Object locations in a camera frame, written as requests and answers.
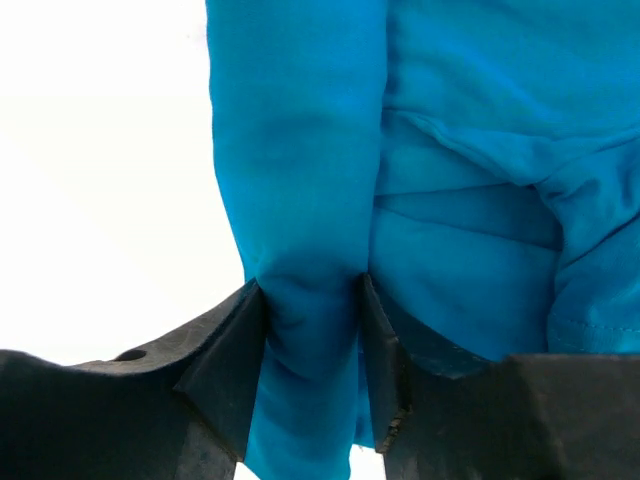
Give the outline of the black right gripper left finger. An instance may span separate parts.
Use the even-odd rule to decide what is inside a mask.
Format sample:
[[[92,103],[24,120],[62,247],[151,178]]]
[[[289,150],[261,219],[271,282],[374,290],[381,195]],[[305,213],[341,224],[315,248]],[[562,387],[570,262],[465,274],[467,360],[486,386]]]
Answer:
[[[230,479],[246,455],[263,359],[249,282],[192,321],[110,361],[1,354],[5,479]]]

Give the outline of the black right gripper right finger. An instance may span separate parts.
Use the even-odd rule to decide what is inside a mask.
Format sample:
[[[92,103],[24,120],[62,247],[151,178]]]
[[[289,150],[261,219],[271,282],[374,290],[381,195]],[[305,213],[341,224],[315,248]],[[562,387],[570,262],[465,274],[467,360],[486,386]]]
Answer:
[[[375,449],[390,479],[635,479],[639,359],[491,362],[360,280]]]

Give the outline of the blue t shirt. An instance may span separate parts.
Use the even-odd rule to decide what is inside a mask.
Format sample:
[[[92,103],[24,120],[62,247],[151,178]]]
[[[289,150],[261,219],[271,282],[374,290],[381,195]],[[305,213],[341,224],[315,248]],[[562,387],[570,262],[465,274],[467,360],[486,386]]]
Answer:
[[[635,1],[210,1],[215,173],[265,350],[246,463],[373,443],[354,286],[490,360],[639,349]]]

